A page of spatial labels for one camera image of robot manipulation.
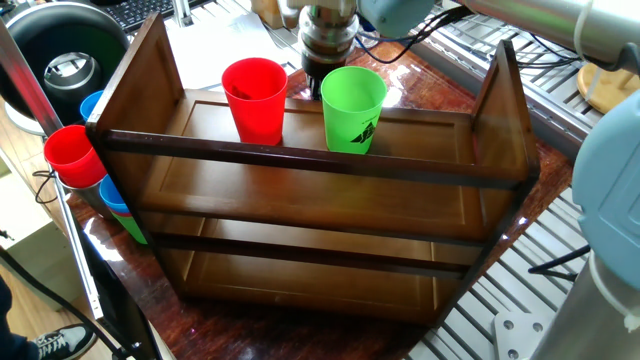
person's foot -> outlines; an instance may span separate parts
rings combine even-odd
[[[88,327],[69,325],[34,340],[39,360],[74,360],[84,355],[96,343],[96,334]]]

wooden rack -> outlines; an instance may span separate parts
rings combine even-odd
[[[472,114],[383,109],[367,155],[326,149],[322,106],[288,99],[283,141],[239,141],[224,94],[185,90],[144,23],[87,134],[183,297],[437,325],[539,176],[513,48]]]

plastic cup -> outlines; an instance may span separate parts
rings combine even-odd
[[[242,142],[280,142],[287,80],[282,66],[261,58],[240,60],[224,71],[222,86]]]
[[[320,93],[327,148],[365,154],[387,95],[384,80],[369,69],[341,67],[324,78]]]
[[[116,189],[116,186],[109,175],[105,176],[100,184],[100,197],[104,203],[107,204],[112,213],[120,217],[126,216],[126,214],[131,216],[131,211],[129,211],[124,200],[122,200],[122,196],[120,196],[118,189]]]
[[[70,187],[86,188],[107,175],[82,125],[67,126],[53,133],[44,144],[44,157]]]
[[[120,222],[127,232],[129,232],[137,242],[146,245],[147,240],[145,240],[144,235],[142,235],[138,224],[136,224],[136,221],[131,216],[129,208],[127,208],[124,200],[122,200],[122,196],[120,196],[109,175],[105,176],[100,184],[100,197],[104,203],[107,204],[109,210],[111,210],[113,217]]]
[[[112,220],[113,215],[111,214],[111,209],[104,203],[102,197],[100,196],[100,184],[102,180],[97,183],[82,189],[70,187],[64,183],[64,181],[60,181],[62,186],[66,189],[73,191],[76,195],[78,195],[84,202],[89,204],[100,216],[107,220]]]
[[[140,231],[140,228],[138,227],[138,224],[136,224],[136,221],[133,220],[133,218],[131,216],[128,217],[123,217],[117,214],[113,214],[113,217],[116,218],[116,220],[118,220],[118,222],[120,222],[120,224],[122,225],[122,227],[125,228],[125,230],[127,230],[127,232],[140,244],[146,245],[147,244],[147,240],[144,238],[144,235],[142,235],[142,231]]]
[[[80,115],[82,115],[84,121],[89,120],[89,116],[91,116],[91,112],[93,112],[93,108],[96,107],[102,93],[103,90],[96,91],[82,100],[82,103],[80,104]]]

round wooden board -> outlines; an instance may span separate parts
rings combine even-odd
[[[578,72],[578,90],[582,97],[586,97],[597,69],[598,67],[594,64],[587,64]],[[629,95],[640,89],[640,78],[635,75],[624,86],[620,87],[621,83],[628,79],[630,74],[626,70],[615,72],[603,70],[591,99],[587,100],[589,105],[606,114]]]

white cable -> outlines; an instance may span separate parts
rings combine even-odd
[[[584,96],[585,101],[589,101],[593,92],[596,90],[596,85],[600,81],[600,75],[602,75],[602,69],[596,68],[596,73],[593,75],[593,80],[591,80],[591,85],[589,85],[589,90],[587,90],[587,94]]]
[[[602,297],[613,307],[616,311],[624,317],[624,327],[627,331],[632,332],[640,327],[640,317],[635,316],[626,306],[624,306],[616,297],[609,291],[607,285],[602,281],[598,268],[596,267],[596,254],[591,250],[589,255],[589,272],[593,278],[593,283],[600,291]]]
[[[585,61],[586,59],[582,53],[582,30],[584,29],[584,24],[587,22],[587,17],[589,17],[589,13],[593,8],[593,2],[594,0],[587,0],[587,3],[580,11],[580,15],[578,15],[578,21],[576,22],[576,27],[573,31],[573,47],[576,48],[578,56]]]

